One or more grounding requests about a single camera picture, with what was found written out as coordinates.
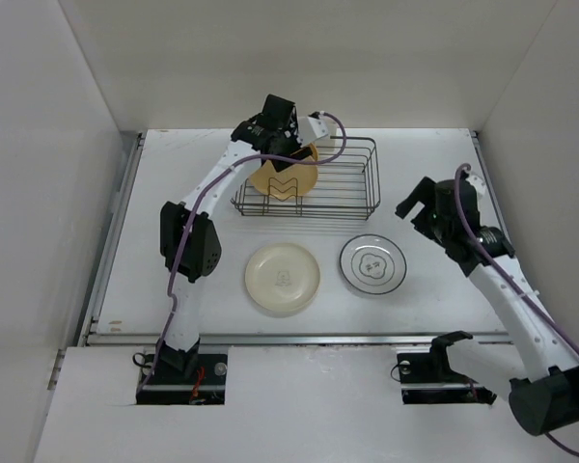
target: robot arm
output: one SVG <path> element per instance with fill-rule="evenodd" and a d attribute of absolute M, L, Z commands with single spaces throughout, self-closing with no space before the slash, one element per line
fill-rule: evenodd
<path fill-rule="evenodd" d="M 547 314 L 502 232 L 480 224 L 477 192 L 466 179 L 462 178 L 458 194 L 470 229 L 496 264 L 521 287 L 524 296 Z M 417 203 L 424 207 L 412 219 L 415 230 L 443 247 L 459 265 L 493 307 L 519 353 L 513 359 L 498 357 L 471 335 L 456 332 L 433 341 L 430 352 L 434 369 L 443 374 L 466 375 L 507 399 L 519 424 L 532 435 L 578 422 L 578 355 L 477 252 L 457 213 L 455 183 L 423 178 L 399 204 L 397 215 L 405 218 Z"/>
<path fill-rule="evenodd" d="M 252 157 L 261 153 L 277 156 L 270 162 L 280 172 L 291 165 L 283 158 L 305 159 L 312 154 L 309 145 L 328 134 L 326 124 L 317 113 L 297 118 L 293 102 L 269 95 L 262 111 L 234 130 L 227 149 L 202 182 L 180 203 L 168 202 L 161 209 L 160 248 L 165 266 L 172 270 L 187 219 L 191 211 L 196 210 L 191 232 L 178 257 L 178 273 L 187 277 L 191 284 L 212 273 L 222 251 L 212 221 L 214 210 L 266 162 Z M 193 286 L 188 294 L 176 296 L 177 306 L 171 315 L 174 321 L 161 336 L 163 342 L 158 347 L 160 361 L 181 372 L 188 373 L 197 356 L 200 337 L 198 291 L 197 286 Z"/>

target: white table surface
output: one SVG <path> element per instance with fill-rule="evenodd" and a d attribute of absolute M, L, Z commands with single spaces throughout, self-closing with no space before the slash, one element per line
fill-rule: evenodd
<path fill-rule="evenodd" d="M 226 404 L 204 407 L 134 405 L 135 350 L 68 350 L 36 463 L 578 461 L 501 399 L 403 405 L 387 346 L 235 347 Z M 556 436 L 579 450 L 579 423 Z"/>
<path fill-rule="evenodd" d="M 152 130 L 146 138 L 96 331 L 100 334 L 158 334 L 170 301 L 168 271 L 159 254 L 159 211 L 195 188 L 216 163 L 229 130 Z M 183 290 L 201 291 L 203 334 L 428 334 L 454 330 L 504 331 L 482 295 L 444 251 L 416 231 L 409 217 L 394 215 L 418 181 L 452 178 L 470 162 L 481 168 L 466 129 L 353 129 L 350 135 L 377 142 L 381 206 L 367 222 L 242 217 L 229 204 L 213 220 L 223 246 L 217 269 Z M 480 203 L 482 222 L 496 225 L 493 203 Z M 377 233 L 405 253 L 407 277 L 401 287 L 368 297 L 350 290 L 338 268 L 339 252 L 353 236 Z M 287 318 L 266 315 L 244 287 L 244 268 L 261 246 L 290 241 L 316 257 L 321 284 L 313 303 Z"/>

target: wire dish rack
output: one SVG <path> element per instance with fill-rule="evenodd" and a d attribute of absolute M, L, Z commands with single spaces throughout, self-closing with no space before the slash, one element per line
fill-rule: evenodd
<path fill-rule="evenodd" d="M 333 136 L 328 144 L 317 145 L 318 160 L 334 155 L 339 150 L 335 140 L 341 139 Z M 246 216 L 367 220 L 380 203 L 375 140 L 347 137 L 345 151 L 339 158 L 317 166 L 316 186 L 305 196 L 298 195 L 298 186 L 297 178 L 283 185 L 271 178 L 268 194 L 264 195 L 247 180 L 231 201 Z"/>

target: purple cable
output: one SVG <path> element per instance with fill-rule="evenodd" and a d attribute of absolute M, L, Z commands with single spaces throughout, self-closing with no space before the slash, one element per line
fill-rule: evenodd
<path fill-rule="evenodd" d="M 504 279 L 504 281 L 507 284 L 509 284 L 510 287 L 512 287 L 512 289 L 514 289 L 514 292 L 516 292 L 519 295 L 519 297 L 521 297 L 521 299 L 523 299 L 523 301 L 528 305 L 528 307 L 532 310 L 532 312 L 534 312 L 536 315 L 538 315 L 538 317 L 540 319 L 542 319 L 542 321 L 544 321 L 547 325 L 549 325 L 551 327 L 551 329 L 553 331 L 555 331 L 560 336 L 560 338 L 562 338 L 570 346 L 570 348 L 572 350 L 574 350 L 575 353 L 579 356 L 579 346 L 576 344 L 576 342 L 574 340 L 572 340 L 572 338 L 569 335 L 567 335 L 563 331 L 563 329 L 560 328 L 555 323 L 555 321 L 553 321 L 551 319 L 551 317 L 549 315 L 547 315 L 545 312 L 543 312 L 542 309 L 525 293 L 525 291 L 523 291 L 523 289 L 521 289 L 519 287 L 519 285 L 512 279 L 512 277 L 506 272 L 506 270 L 504 270 L 504 268 L 502 268 L 500 266 L 500 264 L 498 264 L 498 262 L 496 262 L 495 259 L 489 255 L 489 253 L 482 246 L 481 242 L 474 235 L 474 232 L 470 228 L 470 224 L 468 224 L 467 219 L 465 218 L 465 214 L 463 213 L 463 206 L 461 205 L 461 198 L 459 195 L 460 186 L 461 186 L 461 176 L 463 175 L 464 172 L 469 172 L 470 169 L 471 169 L 471 166 L 469 164 L 461 164 L 456 169 L 456 172 L 455 172 L 456 212 L 459 214 L 459 218 L 461 219 L 461 224 L 463 225 L 465 232 L 470 237 L 470 240 L 472 241 L 472 244 L 474 245 L 476 250 L 479 253 L 481 253 L 481 255 L 486 259 L 487 262 L 489 262 L 491 264 L 491 266 L 493 268 L 495 268 L 495 271 L 500 274 L 500 276 Z M 568 448 L 567 446 L 562 444 L 560 441 L 558 441 L 555 437 L 553 437 L 548 432 L 545 435 L 547 436 L 547 439 L 549 439 L 551 442 L 553 442 L 560 449 L 562 449 L 563 451 L 570 453 L 571 455 L 579 458 L 579 451 Z"/>
<path fill-rule="evenodd" d="M 243 157 L 242 159 L 237 160 L 234 164 L 232 164 L 232 166 L 237 167 L 240 164 L 244 164 L 247 161 L 252 161 L 255 159 L 264 159 L 267 161 L 268 160 L 285 161 L 285 162 L 289 162 L 290 164 L 302 164 L 302 165 L 306 165 L 306 166 L 320 166 L 322 164 L 327 164 L 329 162 L 334 161 L 339 156 L 341 156 L 343 154 L 343 152 L 345 151 L 345 145 L 347 144 L 347 133 L 345 132 L 345 127 L 341 123 L 339 118 L 337 118 L 336 116 L 333 116 L 330 113 L 326 113 L 325 111 L 320 111 L 319 113 L 322 116 L 325 116 L 329 119 L 332 119 L 339 126 L 339 129 L 341 130 L 341 134 L 343 137 L 339 151 L 337 151 L 336 154 L 330 156 L 328 159 L 322 159 L 321 161 L 306 161 L 304 159 L 291 159 L 291 158 L 287 158 L 284 156 L 277 156 L 275 154 L 253 154 L 252 156 Z M 182 254 L 184 253 L 184 247 L 186 246 L 186 238 L 188 237 L 189 232 L 191 230 L 191 227 L 193 226 L 193 221 L 195 220 L 195 215 L 197 213 L 197 210 L 199 209 L 200 205 L 202 204 L 202 201 L 204 200 L 204 196 L 207 194 L 207 192 L 210 191 L 212 189 L 212 187 L 214 187 L 223 178 L 228 176 L 231 172 L 232 172 L 232 169 L 230 169 L 230 168 L 226 169 L 225 171 L 223 171 L 219 175 L 219 177 L 215 178 L 208 185 L 206 185 L 204 187 L 204 189 L 202 189 L 202 192 L 197 197 L 197 200 L 195 200 L 195 203 L 193 204 L 193 208 L 191 209 L 191 213 L 189 214 L 189 216 L 186 220 L 186 224 L 184 225 L 184 231 L 182 232 L 182 237 L 180 238 L 178 249 L 176 250 L 176 256 L 174 257 L 174 264 L 172 265 L 172 270 L 170 272 L 170 281 L 167 285 L 167 295 L 170 298 L 172 298 L 172 309 L 170 310 L 170 314 L 167 317 L 167 321 L 165 322 L 165 326 L 163 327 L 163 331 L 161 332 L 161 336 L 159 336 L 158 341 L 156 342 L 156 349 L 154 351 L 154 358 L 152 359 L 152 365 L 150 367 L 150 370 L 148 371 L 148 373 L 146 374 L 146 377 L 142 380 L 140 385 L 137 387 L 136 394 L 139 394 L 144 389 L 144 386 L 146 386 L 148 384 L 148 382 L 152 378 L 152 375 L 154 374 L 154 369 L 156 368 L 156 365 L 158 364 L 158 358 L 159 358 L 158 354 L 160 352 L 161 345 L 163 345 L 163 342 L 165 341 L 165 338 L 167 337 L 167 333 L 170 329 L 170 325 L 172 324 L 172 320 L 174 319 L 174 314 L 176 313 L 176 310 L 178 309 L 178 297 L 174 293 L 174 281 L 176 280 L 176 275 L 178 274 L 178 266 L 179 266 L 179 263 L 182 259 Z"/>

